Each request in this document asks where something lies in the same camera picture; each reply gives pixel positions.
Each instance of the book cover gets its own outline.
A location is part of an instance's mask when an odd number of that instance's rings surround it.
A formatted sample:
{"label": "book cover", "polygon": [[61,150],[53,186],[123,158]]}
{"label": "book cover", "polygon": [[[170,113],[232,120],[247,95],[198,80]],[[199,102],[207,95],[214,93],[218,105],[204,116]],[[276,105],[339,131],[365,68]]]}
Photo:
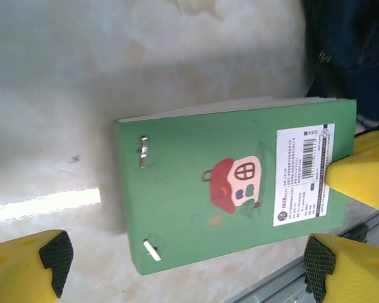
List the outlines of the book cover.
{"label": "book cover", "polygon": [[114,122],[131,257],[142,275],[344,220],[348,198],[324,179],[330,162],[353,152],[355,101],[216,108]]}

